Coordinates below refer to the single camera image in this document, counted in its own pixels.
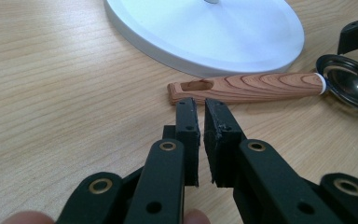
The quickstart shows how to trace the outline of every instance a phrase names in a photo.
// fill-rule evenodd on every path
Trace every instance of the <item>metal grommet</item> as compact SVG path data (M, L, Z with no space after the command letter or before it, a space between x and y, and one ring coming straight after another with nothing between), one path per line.
M176 144L173 142L163 142L163 143L159 144L159 148L164 151L171 151L171 150L176 149Z
M334 186L344 193L358 197L358 185L348 179L337 178L334 180Z
M108 178L101 178L92 181L89 185L89 191L93 194L102 194L112 188L113 182Z
M266 150L266 146L264 146L261 143L257 143L257 142L250 142L248 144L248 148L250 148L253 151L264 151L264 150Z

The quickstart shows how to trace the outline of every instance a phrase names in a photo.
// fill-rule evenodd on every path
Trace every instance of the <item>round white base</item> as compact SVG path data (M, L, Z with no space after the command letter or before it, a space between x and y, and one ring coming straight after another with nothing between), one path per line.
M304 45L284 0L104 0L118 31L150 57L197 77L284 72Z

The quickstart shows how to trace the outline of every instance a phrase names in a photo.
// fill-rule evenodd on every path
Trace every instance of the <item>wood grain handle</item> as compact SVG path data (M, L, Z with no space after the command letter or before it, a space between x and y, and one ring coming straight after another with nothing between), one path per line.
M292 99L324 91L324 78L315 73L211 77L168 84L172 105L186 97L193 97L198 104L204 104L205 98L238 104Z

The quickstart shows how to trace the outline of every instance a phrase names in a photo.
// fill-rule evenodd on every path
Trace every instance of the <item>black object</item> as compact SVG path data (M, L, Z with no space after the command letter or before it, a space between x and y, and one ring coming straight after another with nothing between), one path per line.
M271 145L247 139L225 104L207 99L205 106L213 181L234 188L245 223L358 223L357 178L331 174L313 184ZM200 131L192 99L180 101L176 112L176 125L164 127L143 168L125 178L87 177L57 223L182 223L184 186L198 185Z

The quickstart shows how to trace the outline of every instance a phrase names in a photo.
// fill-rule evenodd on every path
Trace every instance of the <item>fingertip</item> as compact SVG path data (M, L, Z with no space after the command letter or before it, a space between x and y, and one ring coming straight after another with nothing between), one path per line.
M209 218L200 210L192 209L185 214L184 224L211 224Z
M14 214L2 224L54 224L54 220L40 212L25 211Z

